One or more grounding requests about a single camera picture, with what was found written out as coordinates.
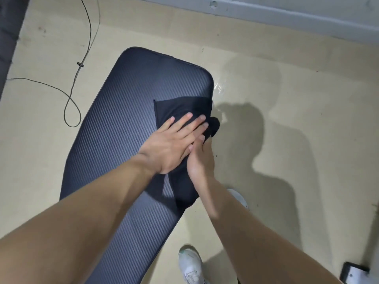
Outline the white sneaker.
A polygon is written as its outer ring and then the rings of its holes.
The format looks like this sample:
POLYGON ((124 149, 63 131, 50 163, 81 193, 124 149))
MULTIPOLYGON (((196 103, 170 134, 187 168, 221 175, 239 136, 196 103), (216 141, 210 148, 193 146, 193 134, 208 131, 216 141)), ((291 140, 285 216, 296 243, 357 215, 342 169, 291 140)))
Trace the white sneaker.
POLYGON ((234 189, 227 189, 230 194, 235 198, 237 199, 247 210, 249 210, 249 207, 248 207, 248 204, 246 202, 246 200, 243 198, 243 196, 237 192, 236 190, 234 189))
POLYGON ((192 245, 183 245, 178 253, 178 265, 186 284, 211 284, 203 274, 203 261, 192 245))

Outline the person's left hand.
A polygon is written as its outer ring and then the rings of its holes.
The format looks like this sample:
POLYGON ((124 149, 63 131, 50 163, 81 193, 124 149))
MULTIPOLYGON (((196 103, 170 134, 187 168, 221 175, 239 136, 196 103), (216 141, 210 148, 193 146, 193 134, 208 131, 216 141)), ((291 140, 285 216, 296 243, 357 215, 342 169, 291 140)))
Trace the person's left hand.
POLYGON ((182 162, 182 154, 185 149, 196 140, 181 139, 181 129, 188 125, 187 122, 192 117, 193 114, 189 112, 180 119, 174 120, 172 129, 175 130, 175 137, 159 137, 155 131, 143 143, 138 151, 138 156, 143 157, 153 173, 167 174, 182 162))

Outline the black cloth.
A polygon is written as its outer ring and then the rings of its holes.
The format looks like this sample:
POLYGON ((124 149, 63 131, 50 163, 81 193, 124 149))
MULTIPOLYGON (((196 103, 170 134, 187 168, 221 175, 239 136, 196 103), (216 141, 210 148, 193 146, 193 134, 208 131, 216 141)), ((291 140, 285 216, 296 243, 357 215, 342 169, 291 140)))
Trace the black cloth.
MULTIPOLYGON (((212 100, 206 97, 185 96, 171 100, 154 100, 156 128, 159 129, 171 117, 177 122, 185 114, 192 113, 192 118, 185 124, 186 126, 200 115, 205 115, 205 122, 208 123, 208 128, 203 133, 205 140, 214 137, 220 128, 220 121, 211 116, 212 106, 212 100)), ((187 160, 188 157, 184 158, 178 167, 168 173, 173 197, 164 197, 162 200, 162 203, 168 207, 174 207, 172 203, 174 201, 176 207, 174 211, 178 214, 183 214, 198 198, 198 193, 188 175, 187 160)))

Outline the person's right hand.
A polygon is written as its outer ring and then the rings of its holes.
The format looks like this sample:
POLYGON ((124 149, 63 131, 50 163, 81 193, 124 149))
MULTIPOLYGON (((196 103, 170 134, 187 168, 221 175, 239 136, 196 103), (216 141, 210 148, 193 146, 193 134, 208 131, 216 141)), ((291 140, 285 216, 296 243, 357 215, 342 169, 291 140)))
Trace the person's right hand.
POLYGON ((208 142, 208 151, 203 154, 197 154, 196 139, 187 160, 187 172, 197 191, 208 187, 208 183, 215 180, 215 160, 211 137, 207 138, 206 141, 208 142))

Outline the person's left forearm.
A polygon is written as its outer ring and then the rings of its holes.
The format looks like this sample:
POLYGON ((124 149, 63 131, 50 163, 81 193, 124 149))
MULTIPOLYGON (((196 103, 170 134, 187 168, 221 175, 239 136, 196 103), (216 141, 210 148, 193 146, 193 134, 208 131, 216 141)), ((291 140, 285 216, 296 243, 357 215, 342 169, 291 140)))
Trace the person's left forearm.
POLYGON ((81 284, 159 159, 138 153, 0 239, 0 284, 81 284))

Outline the person's right forearm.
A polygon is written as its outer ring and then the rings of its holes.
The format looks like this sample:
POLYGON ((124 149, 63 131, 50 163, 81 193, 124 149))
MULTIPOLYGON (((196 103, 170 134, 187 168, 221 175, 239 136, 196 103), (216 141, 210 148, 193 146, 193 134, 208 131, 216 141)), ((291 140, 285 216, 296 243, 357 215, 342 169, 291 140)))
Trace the person's right forearm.
POLYGON ((256 219, 213 176, 196 177, 194 186, 241 284, 342 284, 256 219))

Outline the dark ribbed exercise mat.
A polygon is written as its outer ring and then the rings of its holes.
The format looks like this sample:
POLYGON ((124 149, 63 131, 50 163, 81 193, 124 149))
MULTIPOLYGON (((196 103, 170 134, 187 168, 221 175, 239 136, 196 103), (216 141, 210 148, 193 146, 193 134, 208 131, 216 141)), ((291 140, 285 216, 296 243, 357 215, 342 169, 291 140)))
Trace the dark ribbed exercise mat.
MULTIPOLYGON (((212 99, 214 80, 201 66, 131 47, 116 61, 68 154, 60 200, 118 167, 157 130, 154 100, 212 99)), ((129 209, 85 284, 140 284, 183 214, 168 175, 156 175, 129 209)))

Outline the dark grey furniture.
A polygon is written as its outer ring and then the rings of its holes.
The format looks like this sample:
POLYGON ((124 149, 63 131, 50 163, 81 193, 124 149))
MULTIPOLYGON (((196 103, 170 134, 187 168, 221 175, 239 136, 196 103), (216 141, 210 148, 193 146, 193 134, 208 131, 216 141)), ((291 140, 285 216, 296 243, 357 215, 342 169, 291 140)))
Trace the dark grey furniture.
POLYGON ((0 99, 30 0, 0 0, 0 99))

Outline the black white-edged box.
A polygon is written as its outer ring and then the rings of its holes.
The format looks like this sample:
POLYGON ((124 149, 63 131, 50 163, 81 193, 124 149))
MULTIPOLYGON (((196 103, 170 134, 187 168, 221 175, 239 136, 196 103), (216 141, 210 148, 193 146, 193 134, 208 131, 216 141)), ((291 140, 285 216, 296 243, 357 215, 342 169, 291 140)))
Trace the black white-edged box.
POLYGON ((371 284, 370 269, 351 262, 344 262, 339 276, 343 284, 371 284))

